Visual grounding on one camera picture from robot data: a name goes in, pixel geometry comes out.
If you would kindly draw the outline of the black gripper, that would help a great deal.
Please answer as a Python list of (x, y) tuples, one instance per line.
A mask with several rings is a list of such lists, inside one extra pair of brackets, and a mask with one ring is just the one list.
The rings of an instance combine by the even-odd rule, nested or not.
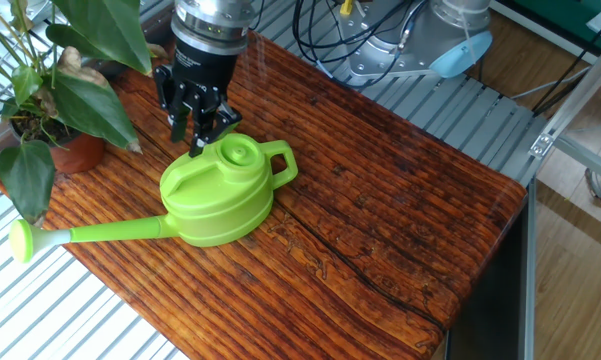
[(190, 113), (190, 109), (184, 104), (187, 93), (184, 83), (203, 85), (207, 90), (216, 88), (220, 94), (214, 100), (202, 99), (200, 96), (194, 98), (194, 135), (189, 150), (191, 158), (201, 155), (207, 145), (222, 139), (242, 121), (240, 112), (227, 102), (227, 90), (237, 60), (237, 55), (208, 53), (176, 39), (172, 69), (169, 65), (160, 65), (154, 69), (159, 105), (168, 112), (170, 140), (173, 143), (184, 139)]

